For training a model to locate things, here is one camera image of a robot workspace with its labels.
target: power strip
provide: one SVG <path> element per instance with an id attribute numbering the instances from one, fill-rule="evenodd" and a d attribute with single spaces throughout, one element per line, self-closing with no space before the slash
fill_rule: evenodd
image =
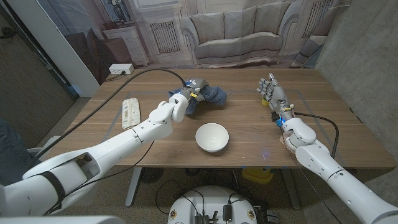
<path id="1" fill-rule="evenodd" d="M 131 74 L 132 71 L 134 71 L 134 67 L 132 64 L 112 64 L 109 71 L 112 75 L 120 75 L 123 71 L 125 71 L 126 74 Z"/>

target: white bowl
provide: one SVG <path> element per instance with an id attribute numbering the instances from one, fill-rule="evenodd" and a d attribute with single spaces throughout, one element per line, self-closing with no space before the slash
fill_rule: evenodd
<path id="1" fill-rule="evenodd" d="M 204 151 L 218 152 L 228 143 L 229 135 L 221 125 L 208 123 L 200 126 L 195 139 Z"/>

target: table leg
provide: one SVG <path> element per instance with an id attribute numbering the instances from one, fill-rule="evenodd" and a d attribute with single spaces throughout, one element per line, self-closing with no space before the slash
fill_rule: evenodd
<path id="1" fill-rule="evenodd" d="M 134 196 L 137 191 L 139 176 L 141 175 L 141 169 L 141 167 L 134 167 L 132 170 L 129 191 L 127 192 L 126 202 L 124 203 L 127 207 L 132 206 L 134 202 Z"/>
<path id="2" fill-rule="evenodd" d="M 301 205 L 293 180 L 292 171 L 290 169 L 282 169 L 282 177 L 285 181 L 285 186 L 287 189 L 287 193 L 289 194 L 290 202 L 292 203 L 293 209 L 299 210 L 301 208 Z"/>

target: black band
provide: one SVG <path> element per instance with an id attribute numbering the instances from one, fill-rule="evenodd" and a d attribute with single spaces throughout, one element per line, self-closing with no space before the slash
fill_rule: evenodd
<path id="1" fill-rule="evenodd" d="M 49 213 L 61 209 L 62 208 L 62 200 L 65 198 L 65 189 L 62 187 L 61 182 L 58 180 L 58 178 L 51 173 L 50 171 L 45 171 L 41 174 L 38 175 L 42 175 L 43 177 L 45 177 L 54 187 L 57 195 L 58 195 L 58 201 L 57 203 L 54 205 L 54 207 L 49 211 Z"/>

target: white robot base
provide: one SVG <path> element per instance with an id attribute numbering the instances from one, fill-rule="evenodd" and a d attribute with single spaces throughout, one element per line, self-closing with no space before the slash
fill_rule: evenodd
<path id="1" fill-rule="evenodd" d="M 214 222 L 217 224 L 220 223 L 245 223 L 245 224 L 255 224 L 257 223 L 257 218 L 253 209 L 253 206 L 241 195 L 237 194 L 235 191 L 231 189 L 227 189 L 225 187 L 220 186 L 202 186 L 197 187 L 194 190 L 200 192 L 205 199 L 205 215 L 209 216 L 210 223 L 213 221 L 212 218 L 218 219 L 218 221 Z M 231 220 L 224 221 L 223 213 L 224 213 L 224 205 L 228 204 L 228 199 L 231 196 L 230 201 L 233 202 L 231 204 Z M 195 223 L 195 215 L 197 214 L 196 209 L 200 214 L 202 214 L 203 208 L 203 200 L 200 194 L 197 192 L 190 190 L 185 193 L 184 196 L 188 198 L 191 202 L 189 202 L 186 198 L 181 196 L 177 199 L 172 205 L 169 213 L 168 224 L 194 224 Z"/>

